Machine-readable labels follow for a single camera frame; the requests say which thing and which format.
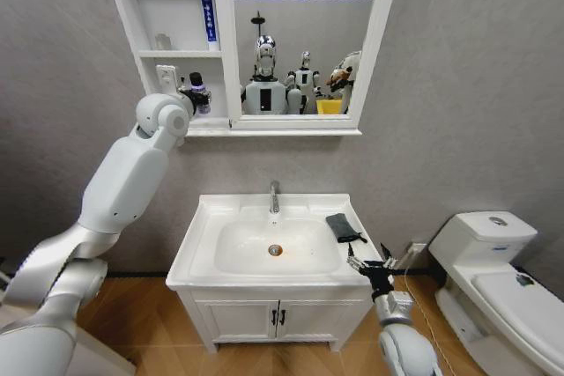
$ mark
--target toilet seat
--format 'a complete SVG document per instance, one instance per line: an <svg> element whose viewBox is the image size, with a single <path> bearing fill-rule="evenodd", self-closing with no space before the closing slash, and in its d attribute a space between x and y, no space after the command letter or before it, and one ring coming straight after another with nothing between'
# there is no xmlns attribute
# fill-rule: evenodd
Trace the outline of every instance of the toilet seat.
<svg viewBox="0 0 564 376"><path fill-rule="evenodd" d="M477 275L472 284L533 349L564 369L563 302L516 271Z"/></svg>

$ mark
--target cabinet door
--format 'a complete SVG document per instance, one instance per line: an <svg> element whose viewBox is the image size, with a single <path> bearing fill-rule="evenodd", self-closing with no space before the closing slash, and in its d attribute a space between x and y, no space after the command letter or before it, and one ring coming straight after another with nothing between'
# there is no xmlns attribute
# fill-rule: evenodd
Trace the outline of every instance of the cabinet door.
<svg viewBox="0 0 564 376"><path fill-rule="evenodd" d="M197 301L214 342L248 342L276 337L278 301Z"/></svg>
<svg viewBox="0 0 564 376"><path fill-rule="evenodd" d="M362 300L281 300L277 338L287 341L337 340L346 331L346 316L354 313L362 303Z"/></svg>

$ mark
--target white toilet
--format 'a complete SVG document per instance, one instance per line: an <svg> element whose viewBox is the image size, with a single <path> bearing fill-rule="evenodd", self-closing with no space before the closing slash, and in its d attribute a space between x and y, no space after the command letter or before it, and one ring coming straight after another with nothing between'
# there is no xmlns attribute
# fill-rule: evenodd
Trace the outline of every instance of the white toilet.
<svg viewBox="0 0 564 376"><path fill-rule="evenodd" d="M564 376L564 303L509 264L535 235L506 211L461 213L429 247L449 275L437 303L490 376Z"/></svg>

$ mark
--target faucet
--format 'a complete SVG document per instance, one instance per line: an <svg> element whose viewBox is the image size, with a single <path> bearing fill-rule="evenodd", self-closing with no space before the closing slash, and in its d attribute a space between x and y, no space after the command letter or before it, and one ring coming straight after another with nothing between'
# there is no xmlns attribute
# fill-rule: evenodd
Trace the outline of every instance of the faucet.
<svg viewBox="0 0 564 376"><path fill-rule="evenodd" d="M280 183L278 181L271 182L271 214L278 214L280 212L280 205L278 204L278 188Z"/></svg>

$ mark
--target humanoid robot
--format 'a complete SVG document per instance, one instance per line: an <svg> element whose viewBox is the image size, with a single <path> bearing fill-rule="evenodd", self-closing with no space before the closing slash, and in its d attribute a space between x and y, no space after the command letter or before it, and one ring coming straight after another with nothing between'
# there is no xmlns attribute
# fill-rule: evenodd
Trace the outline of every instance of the humanoid robot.
<svg viewBox="0 0 564 376"><path fill-rule="evenodd" d="M241 94L245 114L299 114L301 93L289 92L274 77L276 42L261 35L255 44L255 75Z"/></svg>
<svg viewBox="0 0 564 376"><path fill-rule="evenodd" d="M175 93L141 99L137 123L112 145L88 183L77 223L42 241L20 266L3 304L24 307L31 316L0 328L0 374L64 376L76 345L77 310L96 294L106 275L107 265L97 256L117 242L151 201L167 171L168 153L186 135L192 107L187 110L185 104ZM378 315L384 311L381 344L388 356L395 354L386 357L393 374L440 376L431 344L406 324L404 296L390 292L382 269L355 262L353 255L349 259L382 294L375 303ZM383 339L384 332L390 337Z"/></svg>
<svg viewBox="0 0 564 376"><path fill-rule="evenodd" d="M317 114L316 97L321 97L321 89L319 87L319 71L312 71L309 68L311 54L305 51L301 54L301 66L298 70L291 70L286 77L285 86L289 91L300 90L301 94L306 97L305 108L303 114Z"/></svg>
<svg viewBox="0 0 564 376"><path fill-rule="evenodd" d="M341 96L340 114L346 114L349 104L351 103L351 94L353 93L354 80L359 70L361 51L349 53L345 59L335 67L327 82L331 92L339 92Z"/></svg>

